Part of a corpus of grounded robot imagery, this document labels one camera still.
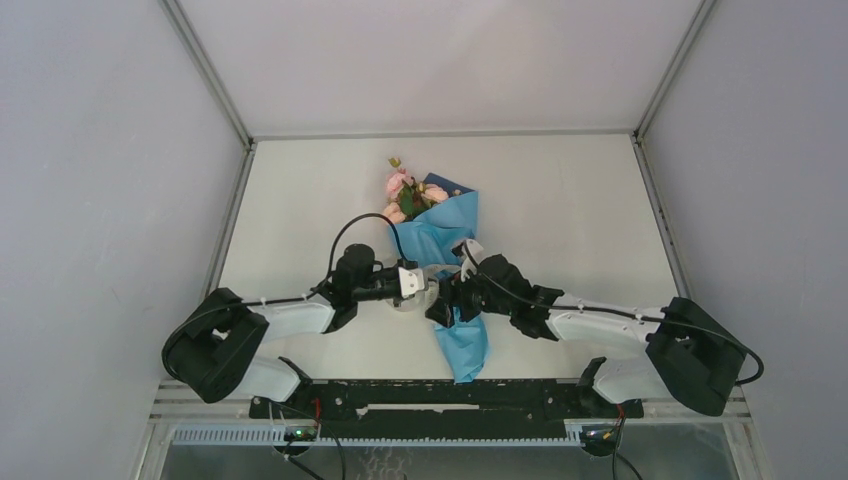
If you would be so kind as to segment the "pink rose stem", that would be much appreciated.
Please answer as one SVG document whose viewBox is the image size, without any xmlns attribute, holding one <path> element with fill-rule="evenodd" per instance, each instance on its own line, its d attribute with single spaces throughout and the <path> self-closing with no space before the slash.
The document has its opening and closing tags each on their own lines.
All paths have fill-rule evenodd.
<svg viewBox="0 0 848 480">
<path fill-rule="evenodd" d="M 401 210 L 399 204 L 396 202 L 389 203 L 382 211 L 382 215 L 392 224 L 400 224 L 407 220 L 407 215 Z"/>
<path fill-rule="evenodd" d="M 430 203 L 442 203 L 448 200 L 449 197 L 450 195 L 446 190 L 435 184 L 427 185 L 422 191 L 422 198 Z"/>
<path fill-rule="evenodd" d="M 393 171 L 387 177 L 385 185 L 387 205 L 392 202 L 398 203 L 408 219 L 414 213 L 415 181 L 402 166 L 399 158 L 391 157 L 388 163 Z"/>
</svg>

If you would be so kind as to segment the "blue wrapping paper sheet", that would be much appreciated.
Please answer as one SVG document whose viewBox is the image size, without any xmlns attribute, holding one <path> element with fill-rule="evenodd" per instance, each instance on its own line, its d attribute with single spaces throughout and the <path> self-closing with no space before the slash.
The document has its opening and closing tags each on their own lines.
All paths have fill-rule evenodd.
<svg viewBox="0 0 848 480">
<path fill-rule="evenodd" d="M 414 213 L 405 222 L 395 224 L 399 240 L 394 245 L 403 249 L 404 255 L 420 267 L 459 266 L 461 261 L 452 253 L 452 248 L 461 240 L 476 237 L 478 192 L 433 173 L 422 180 L 413 179 Z M 429 184 L 446 190 L 449 199 L 442 203 L 423 199 L 422 191 Z M 490 352 L 482 318 L 478 316 L 451 328 L 437 325 L 434 333 L 454 380 L 457 383 L 472 382 L 482 372 Z"/>
</svg>

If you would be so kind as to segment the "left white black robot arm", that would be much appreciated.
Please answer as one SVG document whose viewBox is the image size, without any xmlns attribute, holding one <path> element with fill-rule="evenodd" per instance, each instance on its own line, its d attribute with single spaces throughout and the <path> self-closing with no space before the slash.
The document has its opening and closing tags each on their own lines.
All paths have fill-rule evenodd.
<svg viewBox="0 0 848 480">
<path fill-rule="evenodd" d="M 425 287 L 415 262 L 399 259 L 380 267 L 370 247 L 353 244 L 300 297 L 248 302 L 228 288 L 215 289 L 165 341 L 162 364 L 207 404 L 244 394 L 274 401 L 286 415 L 298 417 L 313 401 L 306 374 L 289 360 L 260 355 L 261 346 L 335 332 L 357 315 L 360 303 L 403 302 Z"/>
</svg>

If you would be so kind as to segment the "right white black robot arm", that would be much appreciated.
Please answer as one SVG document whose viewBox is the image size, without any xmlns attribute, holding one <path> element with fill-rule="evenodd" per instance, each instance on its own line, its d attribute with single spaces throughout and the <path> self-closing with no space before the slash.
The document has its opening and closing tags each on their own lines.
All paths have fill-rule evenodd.
<svg viewBox="0 0 848 480">
<path fill-rule="evenodd" d="M 618 353 L 591 360 L 584 371 L 578 402 L 592 416 L 630 400 L 663 397 L 720 416 L 732 390 L 746 382 L 740 376 L 745 360 L 755 356 L 688 298 L 651 308 L 587 301 L 532 284 L 502 255 L 470 258 L 433 288 L 425 316 L 442 327 L 497 314 L 532 339 L 589 342 Z"/>
</svg>

